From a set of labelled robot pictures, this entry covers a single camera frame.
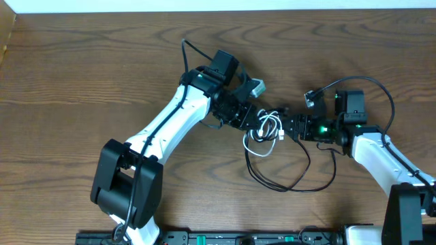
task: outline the wood grain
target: wood grain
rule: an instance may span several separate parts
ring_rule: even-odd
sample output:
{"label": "wood grain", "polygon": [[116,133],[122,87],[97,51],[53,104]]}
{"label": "wood grain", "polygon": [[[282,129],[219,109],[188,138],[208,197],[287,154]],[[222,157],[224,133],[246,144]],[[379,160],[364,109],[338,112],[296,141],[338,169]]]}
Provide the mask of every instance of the wood grain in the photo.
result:
{"label": "wood grain", "polygon": [[[0,243],[72,244],[81,230],[114,223],[89,201],[99,151],[126,140],[173,96],[183,72],[180,40],[237,56],[267,90],[260,104],[304,107],[302,94],[350,75],[381,80],[396,102],[396,146],[436,174],[436,10],[353,10],[21,15],[0,71]],[[189,50],[190,67],[207,64]],[[370,123],[390,108],[365,90]],[[243,132],[196,125],[165,166],[157,222],[192,230],[291,230],[384,219],[387,198],[351,159],[320,193],[274,193],[247,173]],[[301,188],[330,178],[329,154],[305,144],[313,166]],[[307,164],[281,142],[253,161],[291,183]]]}

